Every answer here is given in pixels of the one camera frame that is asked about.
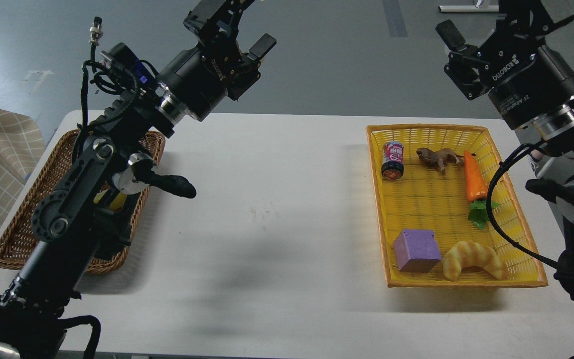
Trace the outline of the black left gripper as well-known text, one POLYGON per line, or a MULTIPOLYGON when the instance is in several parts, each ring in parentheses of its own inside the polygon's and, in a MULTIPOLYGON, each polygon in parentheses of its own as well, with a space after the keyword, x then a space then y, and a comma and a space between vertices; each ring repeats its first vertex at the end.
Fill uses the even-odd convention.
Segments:
POLYGON ((253 0, 201 0, 183 25, 198 38, 157 75, 160 111, 172 123, 203 121, 225 98, 237 101, 261 77, 259 68, 277 40, 265 33, 243 53, 237 43, 242 13, 253 0), (217 38, 223 32, 225 38, 217 38))

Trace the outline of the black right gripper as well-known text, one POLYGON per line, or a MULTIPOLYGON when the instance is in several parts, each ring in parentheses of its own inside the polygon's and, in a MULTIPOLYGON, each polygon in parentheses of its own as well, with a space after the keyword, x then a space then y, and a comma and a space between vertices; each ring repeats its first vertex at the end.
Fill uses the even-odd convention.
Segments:
POLYGON ((567 0, 499 0, 496 32, 480 48, 451 20, 435 30, 449 50, 444 72, 467 98, 488 98, 511 130, 574 97, 574 71, 546 36, 574 20, 567 0))

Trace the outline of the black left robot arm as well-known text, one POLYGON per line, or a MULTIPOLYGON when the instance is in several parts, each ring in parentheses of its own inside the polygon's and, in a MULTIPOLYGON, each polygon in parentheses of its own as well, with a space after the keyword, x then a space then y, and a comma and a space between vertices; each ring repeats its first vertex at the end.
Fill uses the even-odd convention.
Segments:
POLYGON ((160 71, 119 43, 102 52, 101 19, 91 32, 91 56, 82 66, 82 123, 71 166, 38 202, 30 227, 38 245, 0 295, 0 359, 52 359, 67 330, 89 325, 83 357, 92 359, 100 321, 63 318, 77 284, 94 258, 109 260, 130 246, 131 217, 139 195, 154 186, 178 197, 197 191, 185 178, 160 175, 141 145, 157 129, 166 137, 185 116, 203 121, 228 97, 238 100, 260 78, 260 65, 276 39, 264 34, 248 52, 237 43, 250 0, 201 0, 184 19, 198 43, 160 71))

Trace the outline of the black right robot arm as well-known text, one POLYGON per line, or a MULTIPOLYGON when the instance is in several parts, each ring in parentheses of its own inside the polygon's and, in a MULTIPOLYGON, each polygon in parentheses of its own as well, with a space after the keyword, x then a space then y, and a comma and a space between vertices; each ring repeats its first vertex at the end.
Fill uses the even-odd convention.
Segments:
MULTIPOLYGON (((449 48, 444 71, 463 95, 488 95, 511 130, 531 127, 539 134, 537 143, 520 145, 501 162, 490 190, 530 150, 542 149, 549 157, 574 153, 574 71, 545 41, 573 20, 566 0, 501 0, 496 27, 480 47, 467 44, 450 20, 435 28, 449 48)), ((560 258, 529 255, 555 268, 555 279, 574 300, 574 175, 563 184, 531 179, 526 189, 563 215, 566 248, 560 258)))

